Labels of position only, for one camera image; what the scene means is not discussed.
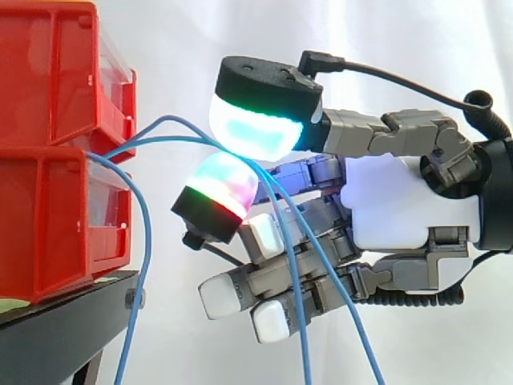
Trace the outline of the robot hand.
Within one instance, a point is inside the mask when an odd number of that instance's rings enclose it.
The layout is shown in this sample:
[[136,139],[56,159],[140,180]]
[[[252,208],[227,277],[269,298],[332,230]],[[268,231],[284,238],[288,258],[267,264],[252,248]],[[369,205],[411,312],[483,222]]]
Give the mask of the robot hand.
[[248,262],[198,291],[210,319],[248,310],[263,344],[355,302],[460,303],[481,238],[477,148],[439,111],[324,108],[316,75],[345,69],[316,52],[224,58],[210,110],[223,150],[172,206],[191,249],[242,240]]

